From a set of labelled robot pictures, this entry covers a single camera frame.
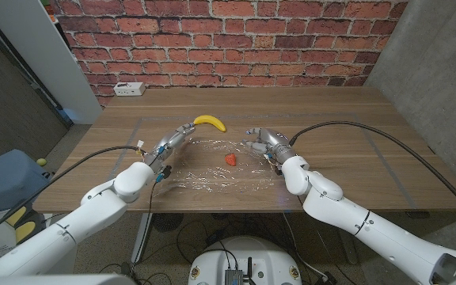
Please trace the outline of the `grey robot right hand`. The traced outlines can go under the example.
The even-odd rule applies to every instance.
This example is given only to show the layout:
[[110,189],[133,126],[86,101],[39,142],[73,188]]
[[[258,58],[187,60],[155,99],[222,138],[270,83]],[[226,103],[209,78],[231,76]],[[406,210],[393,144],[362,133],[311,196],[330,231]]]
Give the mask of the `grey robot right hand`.
[[242,143],[255,150],[258,154],[266,154],[270,158],[283,164],[287,159],[296,156],[296,152],[289,145],[289,139],[272,129],[255,127],[246,132],[247,135],[256,135],[254,141],[243,140]]

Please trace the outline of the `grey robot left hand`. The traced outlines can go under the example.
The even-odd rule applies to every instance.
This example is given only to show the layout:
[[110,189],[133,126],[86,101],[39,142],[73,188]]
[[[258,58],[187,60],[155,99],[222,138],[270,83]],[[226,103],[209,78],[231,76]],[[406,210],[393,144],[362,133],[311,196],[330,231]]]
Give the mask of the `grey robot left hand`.
[[163,162],[179,148],[185,141],[186,137],[195,131],[194,123],[186,123],[179,126],[166,134],[152,149],[151,152],[144,158],[144,163],[147,164],[155,174],[163,168]]

